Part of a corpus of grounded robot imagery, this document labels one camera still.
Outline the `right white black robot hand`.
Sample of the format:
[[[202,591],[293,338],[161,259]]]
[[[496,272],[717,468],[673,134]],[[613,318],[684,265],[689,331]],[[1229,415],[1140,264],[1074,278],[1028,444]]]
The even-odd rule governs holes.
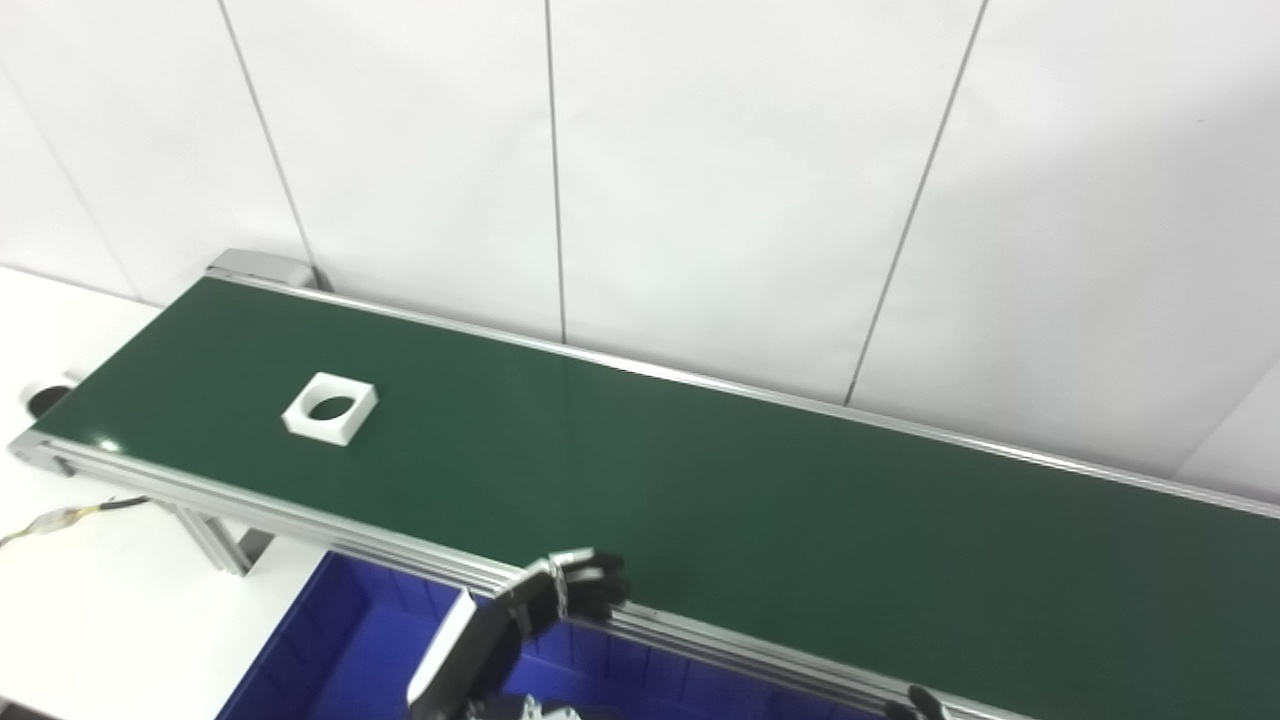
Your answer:
[[[952,714],[947,705],[932,691],[923,685],[910,684],[906,691],[908,702],[887,700],[882,705],[882,714],[892,720],[951,720]]]

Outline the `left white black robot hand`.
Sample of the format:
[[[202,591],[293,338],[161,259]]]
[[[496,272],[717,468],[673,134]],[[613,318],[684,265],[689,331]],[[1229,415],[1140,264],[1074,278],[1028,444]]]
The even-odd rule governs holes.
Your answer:
[[[406,691],[410,719],[580,719],[562,701],[504,691],[524,646],[567,619],[608,623],[630,596],[625,561],[593,548],[526,566],[490,600],[461,591]]]

